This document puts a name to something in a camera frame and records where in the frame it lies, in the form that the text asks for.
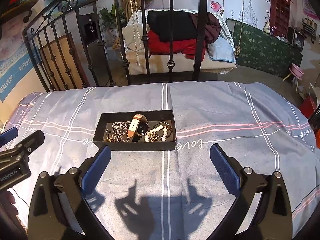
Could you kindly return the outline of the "left hand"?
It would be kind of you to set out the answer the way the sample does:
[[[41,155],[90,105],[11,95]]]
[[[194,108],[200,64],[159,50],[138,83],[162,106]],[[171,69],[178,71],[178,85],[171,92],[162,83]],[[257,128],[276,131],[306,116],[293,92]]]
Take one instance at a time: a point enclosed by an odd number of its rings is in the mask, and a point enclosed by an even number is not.
[[[8,191],[1,192],[1,220],[10,219],[12,221],[18,221],[18,210],[15,206],[14,195]]]

